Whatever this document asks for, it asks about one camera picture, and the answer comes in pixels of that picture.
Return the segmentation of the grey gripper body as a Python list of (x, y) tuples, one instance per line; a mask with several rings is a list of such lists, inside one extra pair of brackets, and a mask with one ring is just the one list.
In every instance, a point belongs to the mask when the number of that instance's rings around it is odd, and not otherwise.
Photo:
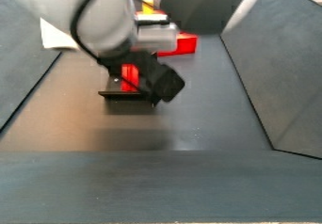
[(179, 29), (165, 14), (137, 13), (136, 49), (167, 52), (176, 49)]

